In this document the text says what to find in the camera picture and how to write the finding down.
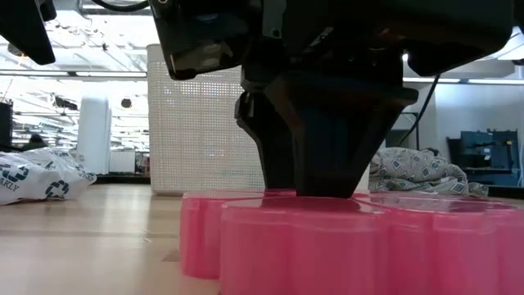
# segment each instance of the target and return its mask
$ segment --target white pillar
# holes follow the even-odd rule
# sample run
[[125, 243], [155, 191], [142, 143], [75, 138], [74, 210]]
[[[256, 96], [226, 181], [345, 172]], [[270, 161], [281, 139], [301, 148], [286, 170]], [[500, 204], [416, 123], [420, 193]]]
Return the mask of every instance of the white pillar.
[[109, 173], [111, 106], [103, 92], [89, 90], [82, 97], [77, 161], [97, 174]]

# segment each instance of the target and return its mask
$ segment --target ceiling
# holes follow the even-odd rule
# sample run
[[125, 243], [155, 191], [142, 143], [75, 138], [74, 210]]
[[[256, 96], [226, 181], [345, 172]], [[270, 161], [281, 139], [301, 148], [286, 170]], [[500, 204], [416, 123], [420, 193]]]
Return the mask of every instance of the ceiling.
[[[24, 143], [30, 134], [39, 132], [48, 138], [50, 144], [73, 148], [78, 135], [79, 113], [60, 107], [56, 98], [80, 108], [83, 93], [88, 89], [101, 89], [110, 99], [113, 110], [111, 141], [114, 148], [147, 151], [149, 127], [145, 78], [94, 79], [68, 77], [67, 73], [60, 77], [1, 75], [2, 70], [53, 70], [133, 72], [145, 76], [146, 47], [159, 42], [151, 10], [123, 15], [107, 11], [89, 0], [54, 1], [58, 17], [46, 24], [56, 56], [54, 64], [39, 66], [29, 58], [17, 57], [8, 52], [7, 41], [0, 37], [0, 101], [14, 104], [14, 143]], [[106, 1], [120, 5], [140, 2]], [[488, 58], [508, 59], [505, 57], [524, 58], [524, 37], [520, 30], [513, 32], [505, 49]], [[484, 67], [494, 69], [491, 64]], [[124, 98], [132, 100], [130, 108], [121, 106]]]

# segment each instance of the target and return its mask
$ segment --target wooden surface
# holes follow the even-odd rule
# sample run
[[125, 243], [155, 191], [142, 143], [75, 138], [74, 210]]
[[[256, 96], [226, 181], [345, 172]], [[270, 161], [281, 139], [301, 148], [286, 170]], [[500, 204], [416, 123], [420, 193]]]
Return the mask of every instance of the wooden surface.
[[146, 185], [0, 207], [0, 294], [217, 295], [216, 282], [180, 274], [179, 208]]

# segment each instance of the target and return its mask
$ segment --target perforated panel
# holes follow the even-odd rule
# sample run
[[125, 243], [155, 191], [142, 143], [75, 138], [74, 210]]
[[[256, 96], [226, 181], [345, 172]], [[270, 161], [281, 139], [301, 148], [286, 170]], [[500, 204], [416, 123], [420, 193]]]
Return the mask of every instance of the perforated panel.
[[256, 145], [234, 119], [240, 68], [173, 81], [151, 45], [147, 77], [153, 192], [264, 187]]

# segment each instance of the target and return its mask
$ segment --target black cable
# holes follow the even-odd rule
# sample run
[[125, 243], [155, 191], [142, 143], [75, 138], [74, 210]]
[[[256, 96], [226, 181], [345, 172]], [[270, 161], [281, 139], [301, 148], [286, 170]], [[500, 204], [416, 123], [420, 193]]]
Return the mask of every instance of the black cable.
[[107, 10], [116, 11], [116, 12], [141, 11], [142, 9], [149, 6], [149, 2], [147, 0], [142, 1], [140, 3], [135, 3], [135, 4], [126, 5], [126, 6], [109, 4], [109, 3], [104, 2], [104, 0], [91, 0], [91, 1], [101, 7], [104, 7]]
[[417, 119], [413, 123], [413, 126], [411, 126], [411, 129], [404, 135], [404, 137], [399, 141], [399, 143], [396, 145], [397, 147], [401, 146], [402, 143], [406, 140], [406, 138], [415, 130], [415, 128], [418, 128], [418, 123], [420, 122], [420, 119], [424, 115], [424, 112], [426, 111], [427, 105], [431, 101], [431, 97], [433, 96], [433, 93], [435, 92], [436, 85], [439, 83], [440, 74], [435, 76], [435, 80], [433, 80], [433, 84], [431, 85], [431, 88], [429, 89], [429, 93], [427, 94], [426, 101], [424, 102], [424, 105], [422, 106], [422, 109], [418, 113]]

